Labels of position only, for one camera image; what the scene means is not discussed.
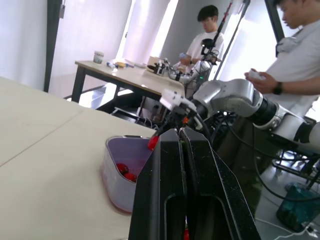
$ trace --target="black hair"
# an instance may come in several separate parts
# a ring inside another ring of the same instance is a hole
[[[209,5],[203,7],[198,14],[198,22],[202,22],[207,18],[213,18],[215,16],[219,16],[219,10],[216,6]]]
[[[280,5],[284,0],[273,0],[273,6],[277,7]]]

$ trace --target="cup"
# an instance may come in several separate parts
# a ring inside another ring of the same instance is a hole
[[[96,64],[102,64],[105,54],[101,51],[94,51],[93,62]]]

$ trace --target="wristwatch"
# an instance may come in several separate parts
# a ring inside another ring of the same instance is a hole
[[[282,82],[279,81],[278,84],[277,84],[277,86],[273,89],[273,94],[275,94],[275,95],[280,95],[280,94],[282,94],[282,91],[283,91],[283,89],[282,89]]]

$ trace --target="remote controller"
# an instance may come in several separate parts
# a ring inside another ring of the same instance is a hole
[[[261,76],[257,71],[253,71],[252,69],[248,72],[249,77],[254,78],[254,79],[259,79],[259,80],[266,80],[264,76]]]

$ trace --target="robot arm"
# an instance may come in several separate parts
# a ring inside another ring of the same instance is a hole
[[[205,82],[193,95],[192,101],[175,93],[169,95],[169,92],[167,90],[162,95],[160,102],[172,111],[179,109],[181,114],[184,109],[192,111],[196,108],[203,119],[219,111],[233,112],[247,118],[258,129],[270,131],[272,135],[291,141],[301,149],[320,154],[317,144],[320,141],[320,122],[315,125],[306,123],[303,118],[263,97],[245,79]],[[173,102],[173,98],[180,99],[181,103]]]

